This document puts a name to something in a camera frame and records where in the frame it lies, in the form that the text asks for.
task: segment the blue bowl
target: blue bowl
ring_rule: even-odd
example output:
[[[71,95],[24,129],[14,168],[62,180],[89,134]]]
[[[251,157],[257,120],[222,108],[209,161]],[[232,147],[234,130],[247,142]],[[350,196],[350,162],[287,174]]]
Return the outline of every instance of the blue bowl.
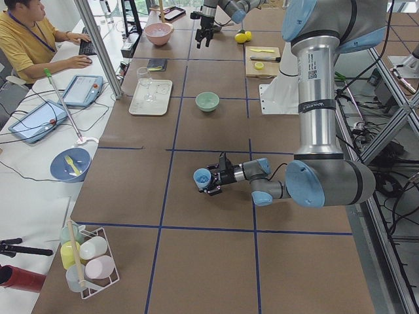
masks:
[[[65,156],[69,156],[73,160],[74,166],[81,172],[76,175],[73,168],[66,162]],[[59,153],[51,163],[51,175],[67,183],[81,182],[86,177],[92,159],[87,150],[83,148],[70,148]]]

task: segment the pink bowl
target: pink bowl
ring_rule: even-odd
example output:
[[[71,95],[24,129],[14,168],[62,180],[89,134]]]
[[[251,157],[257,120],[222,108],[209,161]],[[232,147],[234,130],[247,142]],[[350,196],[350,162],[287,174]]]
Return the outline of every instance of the pink bowl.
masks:
[[[169,41],[173,32],[173,26],[167,23],[154,23],[144,29],[145,36],[156,46],[162,46]]]

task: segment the keyboard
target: keyboard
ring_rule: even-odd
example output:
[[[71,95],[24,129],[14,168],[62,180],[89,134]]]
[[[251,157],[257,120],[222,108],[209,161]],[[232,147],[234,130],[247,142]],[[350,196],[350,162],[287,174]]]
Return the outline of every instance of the keyboard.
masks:
[[[84,27],[81,33],[87,34],[87,29]],[[91,41],[80,41],[79,54],[85,54],[86,56],[93,56],[94,54],[97,54],[97,53],[94,50],[94,46]]]

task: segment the wine glass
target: wine glass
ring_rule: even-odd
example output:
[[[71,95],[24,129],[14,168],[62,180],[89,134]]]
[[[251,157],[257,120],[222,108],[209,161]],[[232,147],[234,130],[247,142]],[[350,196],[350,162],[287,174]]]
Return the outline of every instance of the wine glass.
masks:
[[[150,71],[146,67],[139,67],[137,69],[137,78],[141,86],[146,87],[147,93],[144,95],[145,101],[154,101],[156,100],[156,96],[150,94],[150,85],[152,83],[152,78]]]

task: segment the knife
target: knife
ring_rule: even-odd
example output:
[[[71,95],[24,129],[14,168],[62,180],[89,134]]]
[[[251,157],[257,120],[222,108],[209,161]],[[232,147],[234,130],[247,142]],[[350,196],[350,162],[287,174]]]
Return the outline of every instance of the knife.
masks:
[[[281,57],[256,57],[256,56],[251,56],[250,60],[253,60],[253,61],[267,61],[267,62],[280,62]]]

